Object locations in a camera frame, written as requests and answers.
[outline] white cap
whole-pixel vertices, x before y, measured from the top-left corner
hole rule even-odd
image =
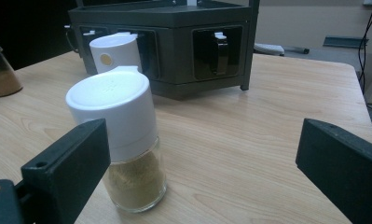
[[[149,81],[136,66],[120,66],[76,83],[66,103],[77,124],[106,119],[111,162],[142,154],[158,137]]]
[[[105,35],[96,38],[90,42],[90,47],[94,48],[112,48],[120,45],[126,45],[137,38],[137,34],[129,32],[116,33],[113,35]]]

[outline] dark gray container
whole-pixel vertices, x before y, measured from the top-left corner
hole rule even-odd
[[[89,74],[97,74],[90,41],[131,32],[138,34],[143,73],[155,94],[176,98],[232,86],[249,89],[259,0],[248,6],[207,0],[195,6],[186,0],[77,4],[69,16]],[[214,37],[218,33],[227,39]]]

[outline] wall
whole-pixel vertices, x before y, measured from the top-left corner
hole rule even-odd
[[[227,2],[248,4],[245,0]],[[319,49],[327,35],[362,37],[372,9],[363,6],[363,2],[260,0],[255,42]],[[372,53],[372,26],[367,37],[367,52]]]
[[[0,46],[14,69],[70,51],[64,25],[74,0],[0,0]]]

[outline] wooden table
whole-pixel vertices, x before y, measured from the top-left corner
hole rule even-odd
[[[16,71],[23,90],[0,98],[0,179],[76,125],[64,101],[88,77],[73,52]],[[168,191],[142,214],[118,211],[102,183],[77,223],[348,223],[296,168],[304,118],[336,124],[372,143],[354,69],[255,55],[248,91],[183,101],[154,96]]]

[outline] ground spice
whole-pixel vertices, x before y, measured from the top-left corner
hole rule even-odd
[[[165,174],[151,150],[135,160],[112,163],[103,182],[115,205],[129,212],[154,206],[166,189]]]
[[[22,88],[20,82],[10,70],[0,72],[0,96],[7,96]]]

